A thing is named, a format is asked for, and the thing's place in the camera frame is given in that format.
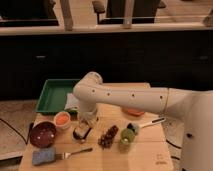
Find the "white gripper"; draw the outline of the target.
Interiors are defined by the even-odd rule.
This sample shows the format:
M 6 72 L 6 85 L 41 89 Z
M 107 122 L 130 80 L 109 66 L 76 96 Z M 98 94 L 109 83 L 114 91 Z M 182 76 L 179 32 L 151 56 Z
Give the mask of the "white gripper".
M 78 126 L 75 132 L 79 137 L 84 137 L 98 122 L 97 115 L 92 112 L 81 113 L 78 119 L 81 126 Z

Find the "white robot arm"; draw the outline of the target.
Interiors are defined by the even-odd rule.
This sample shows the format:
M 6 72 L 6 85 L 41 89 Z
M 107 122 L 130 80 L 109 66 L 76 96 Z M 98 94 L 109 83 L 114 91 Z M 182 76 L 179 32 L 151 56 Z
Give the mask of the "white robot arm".
M 213 171 L 213 90 L 113 87 L 97 72 L 87 73 L 73 88 L 79 116 L 90 117 L 97 103 L 176 117 L 184 122 L 181 171 Z

